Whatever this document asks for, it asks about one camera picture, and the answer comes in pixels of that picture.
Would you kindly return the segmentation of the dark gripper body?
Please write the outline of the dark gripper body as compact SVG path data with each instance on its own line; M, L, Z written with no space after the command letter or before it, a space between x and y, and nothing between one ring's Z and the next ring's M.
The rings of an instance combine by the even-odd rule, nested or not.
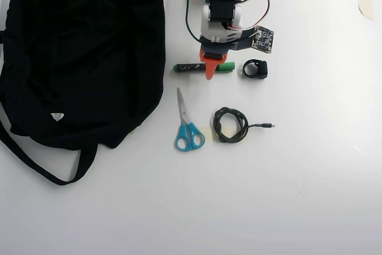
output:
M241 38L234 40L233 42L218 43L211 42L205 37L201 37L201 50L202 55L210 59L222 59L229 50L239 51L252 47L254 36L248 38Z

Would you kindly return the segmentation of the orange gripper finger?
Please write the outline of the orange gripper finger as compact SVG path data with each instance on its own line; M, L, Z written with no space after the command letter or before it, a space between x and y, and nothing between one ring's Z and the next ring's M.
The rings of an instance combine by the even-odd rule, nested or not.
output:
M208 81L213 78L217 66L223 64L227 59L227 54L223 54L220 59L206 57L204 51L200 51L199 56L201 62L205 63L205 77Z

